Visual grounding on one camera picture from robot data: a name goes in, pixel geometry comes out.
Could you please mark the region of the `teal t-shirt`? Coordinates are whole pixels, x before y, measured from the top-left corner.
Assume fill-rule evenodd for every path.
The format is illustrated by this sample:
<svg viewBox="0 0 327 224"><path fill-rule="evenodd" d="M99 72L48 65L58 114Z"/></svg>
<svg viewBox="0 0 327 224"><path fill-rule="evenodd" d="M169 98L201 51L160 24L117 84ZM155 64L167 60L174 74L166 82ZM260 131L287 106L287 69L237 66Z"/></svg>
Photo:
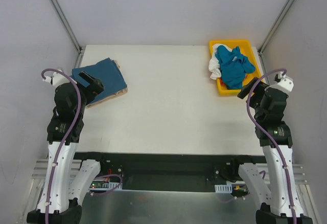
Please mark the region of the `teal t-shirt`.
<svg viewBox="0 0 327 224"><path fill-rule="evenodd" d="M241 53L238 46L231 52L224 46L219 46L215 56L219 60L221 78L228 89L241 89L245 75L256 71L255 66Z"/></svg>

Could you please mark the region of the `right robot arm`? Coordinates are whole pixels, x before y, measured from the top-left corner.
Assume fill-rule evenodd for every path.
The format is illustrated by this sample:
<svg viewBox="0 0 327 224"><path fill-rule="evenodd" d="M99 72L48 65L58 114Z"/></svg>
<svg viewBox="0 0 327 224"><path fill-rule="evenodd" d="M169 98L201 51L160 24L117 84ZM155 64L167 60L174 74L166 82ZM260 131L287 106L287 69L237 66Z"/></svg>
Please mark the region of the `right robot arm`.
<svg viewBox="0 0 327 224"><path fill-rule="evenodd" d="M236 163L230 167L230 175L246 183L258 208L257 223L313 223L312 218L305 216L297 194L292 136L283 121L293 81L286 76L277 81L267 85L255 77L238 94L239 98L247 99L247 109L255 111L250 119L267 162L269 184L264 182L254 163Z"/></svg>

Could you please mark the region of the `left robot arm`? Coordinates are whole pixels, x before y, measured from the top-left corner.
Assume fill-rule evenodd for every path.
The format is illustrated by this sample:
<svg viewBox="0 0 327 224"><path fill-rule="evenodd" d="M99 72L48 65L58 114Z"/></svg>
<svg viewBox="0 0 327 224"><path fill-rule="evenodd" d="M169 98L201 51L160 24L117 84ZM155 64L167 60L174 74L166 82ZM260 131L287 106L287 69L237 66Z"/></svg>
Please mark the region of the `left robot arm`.
<svg viewBox="0 0 327 224"><path fill-rule="evenodd" d="M100 79L86 71L78 75L87 86L60 70L53 69L51 76L42 76L55 87L55 107L47 127L48 166L43 191L36 209L27 214L27 223L79 223L89 186L95 177L107 174L108 165L102 160L85 160L71 179L85 108L104 90Z"/></svg>

